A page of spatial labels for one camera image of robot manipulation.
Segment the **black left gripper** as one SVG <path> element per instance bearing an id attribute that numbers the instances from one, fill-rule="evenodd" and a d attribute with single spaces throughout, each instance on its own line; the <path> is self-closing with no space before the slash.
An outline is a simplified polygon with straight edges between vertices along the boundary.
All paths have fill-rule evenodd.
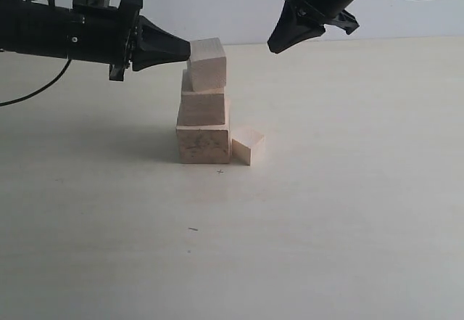
<path id="1" fill-rule="evenodd" d="M 120 0 L 118 7 L 106 0 L 72 0 L 73 19 L 68 26 L 67 58 L 109 65 L 109 79 L 123 81 L 133 50 L 133 33 L 143 0 Z M 132 70 L 174 62 L 191 55 L 189 41 L 157 27 L 144 16 L 139 18 L 139 53 Z"/>

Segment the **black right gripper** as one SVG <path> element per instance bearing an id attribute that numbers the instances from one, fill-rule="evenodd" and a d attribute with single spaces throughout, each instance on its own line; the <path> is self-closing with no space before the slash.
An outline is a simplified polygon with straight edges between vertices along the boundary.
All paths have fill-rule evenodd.
<path id="1" fill-rule="evenodd" d="M 347 7 L 354 0 L 284 0 L 279 20 L 268 39 L 268 48 L 279 54 L 303 41 L 325 33 L 325 25 L 336 26 L 347 35 L 359 28 Z"/>

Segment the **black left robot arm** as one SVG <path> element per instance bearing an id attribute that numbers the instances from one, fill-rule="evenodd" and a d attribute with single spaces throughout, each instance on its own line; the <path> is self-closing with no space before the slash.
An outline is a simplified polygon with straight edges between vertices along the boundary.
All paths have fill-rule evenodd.
<path id="1" fill-rule="evenodd" d="M 128 67 L 137 72 L 188 60 L 190 43 L 146 19 L 142 7 L 143 0 L 72 9 L 1 0 L 1 49 L 107 64 L 111 81 L 123 81 Z"/>

